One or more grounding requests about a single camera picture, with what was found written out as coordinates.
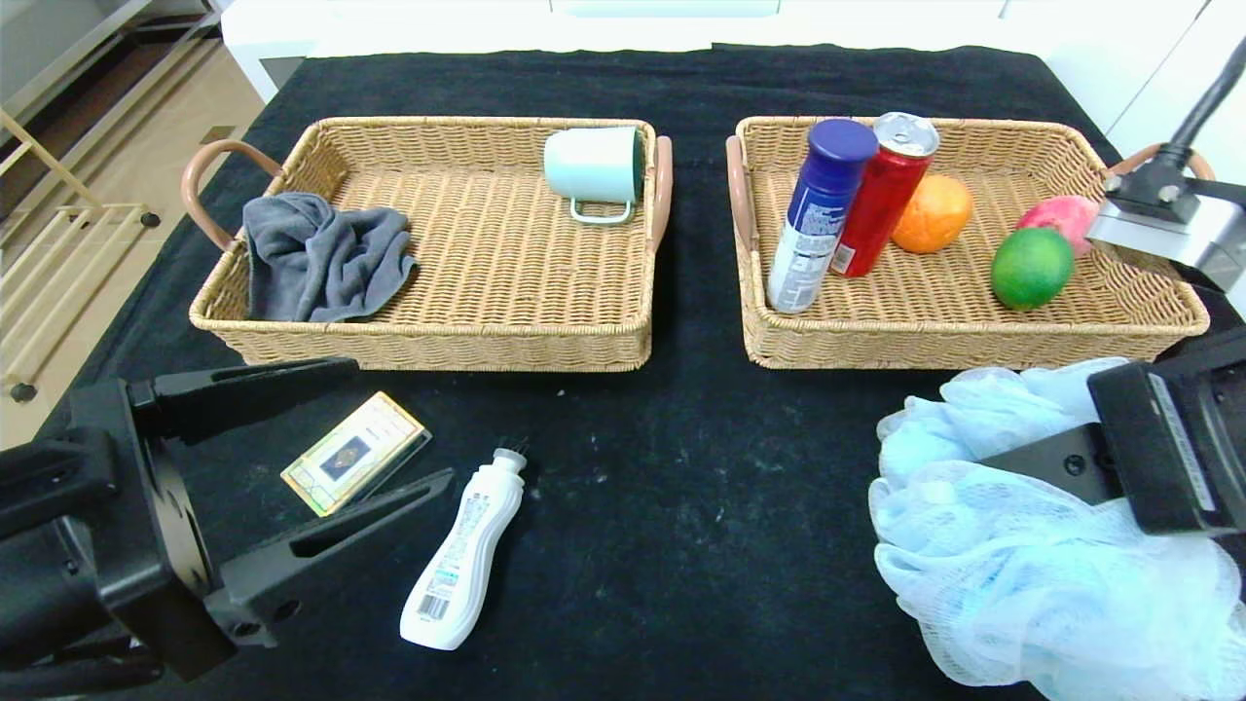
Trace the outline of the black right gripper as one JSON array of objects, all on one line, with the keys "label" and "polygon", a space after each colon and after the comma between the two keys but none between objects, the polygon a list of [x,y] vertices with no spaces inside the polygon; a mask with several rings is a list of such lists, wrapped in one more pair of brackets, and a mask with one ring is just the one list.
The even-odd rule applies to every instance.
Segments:
[{"label": "black right gripper", "polygon": [[1149,535],[1244,533],[1244,364],[1131,362],[1087,381],[1099,423],[982,464],[1030,476],[1087,504],[1126,498]]}]

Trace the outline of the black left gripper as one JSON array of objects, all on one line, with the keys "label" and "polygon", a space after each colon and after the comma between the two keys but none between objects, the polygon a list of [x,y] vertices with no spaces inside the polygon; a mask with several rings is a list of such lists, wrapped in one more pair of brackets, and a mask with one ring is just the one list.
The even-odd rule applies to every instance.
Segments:
[{"label": "black left gripper", "polygon": [[252,547],[211,594],[199,524],[164,452],[164,438],[197,445],[260,423],[356,374],[356,360],[325,356],[113,379],[71,393],[64,431],[4,449],[2,682],[191,682],[235,645],[277,647],[292,618],[378,569],[454,486],[452,469]]}]

